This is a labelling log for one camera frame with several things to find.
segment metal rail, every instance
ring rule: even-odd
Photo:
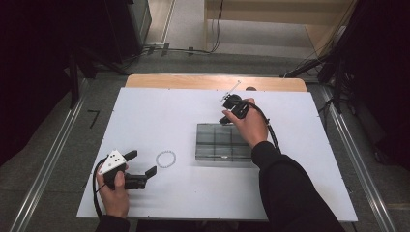
[[[51,146],[51,149],[48,152],[47,157],[45,158],[43,166],[40,169],[40,172],[37,175],[36,180],[34,181],[33,185],[24,197],[18,215],[16,216],[15,221],[10,229],[11,232],[25,231],[31,219],[31,216],[33,215],[33,212],[36,209],[37,204],[40,201],[40,198],[42,197],[43,191],[52,173],[52,170],[54,169],[54,166],[60,157],[61,151],[64,148],[67,138],[69,137],[69,134],[73,128],[73,124],[75,123],[81,106],[84,103],[88,86],[88,81],[86,79],[83,79],[80,89],[80,98],[75,107],[69,111],[63,123],[63,126],[58,132],[57,137],[54,140],[54,143]]]
[[[322,87],[322,94],[325,101],[328,101],[332,97],[332,93],[329,89]],[[377,222],[381,231],[395,232],[395,225],[387,211],[386,205],[371,178],[367,167],[362,160],[359,149],[346,126],[343,115],[338,114],[336,109],[331,106],[331,114],[337,126],[337,130],[341,136],[341,140],[347,150],[350,160],[352,161],[353,167],[358,175],[359,181],[362,184],[363,190],[365,191],[368,203],[376,217]]]

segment black cable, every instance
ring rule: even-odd
[[[167,51],[181,51],[186,53],[199,53],[204,55],[210,55],[212,52],[206,50],[188,50],[188,49],[181,49],[181,48],[162,48],[162,47],[154,47],[152,51],[160,51],[160,50],[167,50]]]
[[[99,189],[97,189],[97,192],[99,192],[106,184],[103,184]]]
[[[343,15],[343,17],[341,18],[341,20],[340,20],[340,22],[339,22],[337,28],[340,28],[341,23],[343,23],[345,17],[347,16],[347,12],[348,12],[348,11],[346,11],[346,12],[344,13],[344,15]],[[298,64],[298,66],[296,66],[296,68],[295,68],[294,70],[292,70],[292,71],[290,71],[290,72],[287,72],[287,73],[284,75],[283,78],[285,78],[288,73],[292,73],[292,72],[296,71],[297,69],[299,69],[300,65],[301,65],[303,62],[307,61],[308,58],[309,58],[311,55],[313,55],[314,53],[316,53],[318,50],[320,50],[320,49],[322,49],[322,48],[328,46],[329,44],[330,44],[331,47],[333,48],[333,47],[334,47],[335,38],[336,38],[339,34],[340,34],[340,31],[338,31],[337,34],[336,34],[331,40],[327,41],[327,42],[326,42],[324,45],[322,45],[321,47],[315,49],[307,58],[305,58],[304,60],[302,60],[302,61]]]
[[[132,60],[131,60],[127,65],[125,65],[124,67],[122,67],[121,69],[126,70],[127,68],[129,68],[129,67],[133,64],[133,62],[135,62],[136,59],[138,59],[139,57],[141,57],[141,56],[143,56],[143,55],[146,55],[147,52],[148,52],[148,50],[142,50],[139,55],[133,56],[133,57],[131,58]]]
[[[320,71],[317,69],[317,66],[316,66],[316,67],[314,67],[314,69],[315,69],[318,73],[320,73]]]
[[[220,12],[218,14],[218,23],[217,23],[217,40],[214,43],[214,46],[211,50],[211,53],[215,52],[218,47],[220,47],[220,21],[222,19],[222,11],[223,11],[223,0],[220,1]]]
[[[279,144],[278,144],[278,140],[277,140],[277,137],[275,136],[275,132],[274,132],[274,129],[272,128],[270,119],[266,118],[265,114],[262,112],[262,109],[260,109],[258,106],[256,106],[256,104],[251,103],[249,101],[245,101],[245,100],[232,101],[232,103],[234,103],[234,102],[236,102],[236,103],[239,103],[239,102],[246,103],[246,104],[252,106],[252,108],[256,109],[256,111],[258,111],[260,113],[260,115],[262,115],[262,118],[265,121],[266,127],[268,128],[269,134],[272,137],[272,141],[274,142],[274,147],[278,151],[278,153],[281,154],[281,150],[280,150],[280,147],[279,147]]]
[[[102,159],[99,161],[99,163],[97,163],[96,167],[94,168],[94,172],[93,172],[93,194],[94,194],[94,207],[96,208],[96,212],[97,215],[99,216],[99,219],[101,220],[103,217],[103,212],[102,209],[100,208],[100,204],[99,204],[99,199],[97,197],[97,193],[98,191],[101,189],[99,188],[99,190],[96,190],[96,177],[97,177],[97,171],[99,170],[99,167],[102,163],[104,163],[106,161],[105,159]]]
[[[308,71],[305,72],[308,76],[312,76],[312,74],[310,74]]]
[[[349,75],[348,73],[345,73],[342,76],[341,79],[341,91],[343,94],[350,96],[353,93],[352,90],[352,81],[353,81],[353,77],[351,75]]]
[[[294,71],[296,71],[297,69],[299,69],[299,67],[302,65],[302,63],[306,64],[308,61],[310,61],[308,58],[309,58],[311,55],[313,55],[314,53],[316,53],[319,49],[322,49],[322,48],[325,47],[325,46],[326,46],[326,45],[323,45],[323,46],[319,47],[318,49],[314,50],[307,58],[305,58],[304,60],[302,60],[301,62],[299,62],[298,66],[296,66],[296,68],[295,68],[293,71],[291,71],[291,72],[294,72]]]
[[[353,229],[355,230],[355,232],[358,232],[358,230],[356,229],[356,225],[355,225],[354,222],[352,222],[352,226],[353,226]]]
[[[338,100],[338,102],[349,102],[349,100],[347,99],[340,99]],[[326,101],[325,105],[323,107],[321,107],[320,109],[317,110],[317,112],[320,114],[320,112],[323,111],[323,129],[325,130],[326,135],[328,134],[328,114],[329,114],[329,108],[331,107],[331,104],[335,103],[335,99],[329,99],[328,101]]]

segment black sleeve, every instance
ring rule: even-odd
[[[96,232],[128,232],[130,222],[126,219],[104,215],[97,226]]]
[[[274,231],[344,231],[299,163],[266,141],[252,149],[252,161],[260,168],[260,196]]]

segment white tabletop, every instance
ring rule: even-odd
[[[123,88],[118,96],[95,164],[113,149],[138,151],[127,172],[141,174],[156,165],[164,150],[176,162],[159,168],[146,189],[129,190],[130,218],[266,220],[251,162],[195,160],[198,123],[223,116],[225,91]],[[235,91],[255,98],[278,138],[282,152],[308,173],[339,221],[357,221],[335,156],[310,93]],[[91,175],[78,209],[96,217]]]

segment white device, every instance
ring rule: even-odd
[[[126,159],[123,157],[123,155],[121,155],[120,152],[118,152],[118,150],[113,150],[106,158],[106,161],[102,165],[102,168],[100,168],[99,174],[105,174],[126,162]]]

